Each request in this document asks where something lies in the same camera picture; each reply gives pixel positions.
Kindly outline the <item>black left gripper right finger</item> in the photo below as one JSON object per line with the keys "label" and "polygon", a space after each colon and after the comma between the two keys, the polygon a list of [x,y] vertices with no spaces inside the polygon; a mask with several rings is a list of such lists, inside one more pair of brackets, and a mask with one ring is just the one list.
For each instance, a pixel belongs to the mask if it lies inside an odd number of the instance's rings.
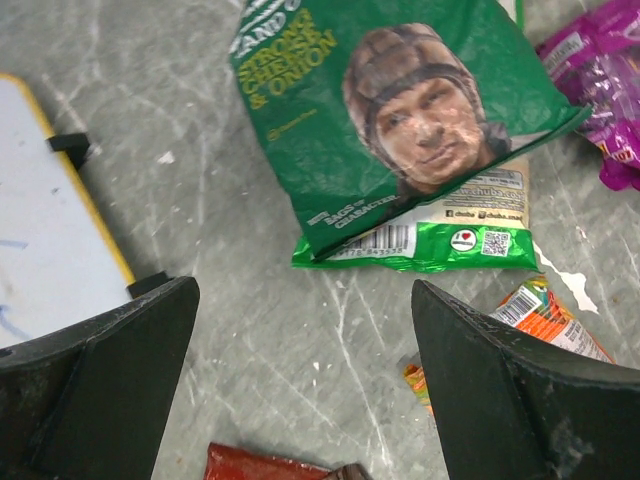
{"label": "black left gripper right finger", "polygon": [[411,309],[453,479],[635,479],[639,373],[538,340],[418,280]]}

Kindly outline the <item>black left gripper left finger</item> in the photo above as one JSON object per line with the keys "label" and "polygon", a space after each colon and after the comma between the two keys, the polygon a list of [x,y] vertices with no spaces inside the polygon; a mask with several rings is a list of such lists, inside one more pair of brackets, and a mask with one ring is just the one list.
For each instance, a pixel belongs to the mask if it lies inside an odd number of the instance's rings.
{"label": "black left gripper left finger", "polygon": [[192,336],[197,281],[1,351],[4,479],[148,479]]}

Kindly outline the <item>green Chuba cassava chips bag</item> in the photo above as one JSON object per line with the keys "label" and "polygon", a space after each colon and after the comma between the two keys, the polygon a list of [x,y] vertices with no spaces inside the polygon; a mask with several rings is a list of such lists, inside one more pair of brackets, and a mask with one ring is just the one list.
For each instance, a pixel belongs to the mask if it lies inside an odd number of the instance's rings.
{"label": "green Chuba cassava chips bag", "polygon": [[459,189],[422,203],[313,261],[305,246],[296,258],[307,265],[384,261],[425,272],[460,268],[531,268],[527,166],[516,157],[486,170]]}

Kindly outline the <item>dark green crisps bag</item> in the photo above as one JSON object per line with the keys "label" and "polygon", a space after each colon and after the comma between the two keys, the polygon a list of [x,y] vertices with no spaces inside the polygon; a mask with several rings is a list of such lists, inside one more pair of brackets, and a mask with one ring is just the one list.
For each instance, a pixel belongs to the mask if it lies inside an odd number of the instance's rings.
{"label": "dark green crisps bag", "polygon": [[229,59],[316,262],[590,113],[496,1],[248,1]]}

